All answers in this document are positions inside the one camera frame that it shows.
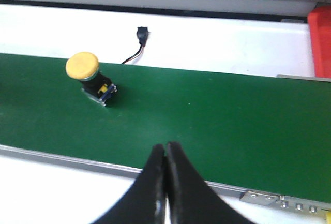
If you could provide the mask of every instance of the bolt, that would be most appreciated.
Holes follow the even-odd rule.
[[[281,207],[283,208],[288,208],[289,207],[289,202],[288,201],[281,201]]]
[[[297,204],[295,205],[295,209],[296,209],[296,210],[299,210],[299,211],[302,211],[302,210],[304,209],[304,206],[303,206],[301,203],[297,203]]]
[[[317,213],[317,207],[316,206],[310,206],[309,207],[309,212],[311,212],[312,214],[316,214]]]

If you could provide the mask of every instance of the red container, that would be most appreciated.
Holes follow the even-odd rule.
[[[331,78],[331,6],[314,9],[308,15],[315,76]]]

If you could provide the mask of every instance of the green conveyor belt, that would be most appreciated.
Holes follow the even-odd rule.
[[[331,202],[331,84],[101,64],[104,108],[64,59],[0,54],[0,143],[142,168],[179,141],[208,181]]]

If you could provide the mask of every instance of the yellow push button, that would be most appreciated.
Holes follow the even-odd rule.
[[[66,72],[74,79],[82,80],[93,76],[99,68],[96,55],[90,52],[80,52],[68,59]]]

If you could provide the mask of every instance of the white surface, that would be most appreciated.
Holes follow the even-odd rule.
[[[69,58],[90,51],[120,63],[139,47],[138,26],[151,34],[137,65],[313,76],[306,24],[0,5],[0,53]],[[1,156],[0,175],[0,223],[89,223],[132,183]],[[324,223],[226,200],[256,223]]]
[[[314,75],[307,24],[0,5],[0,52],[70,58],[90,51],[121,63],[139,48],[138,26],[150,37],[137,65]]]

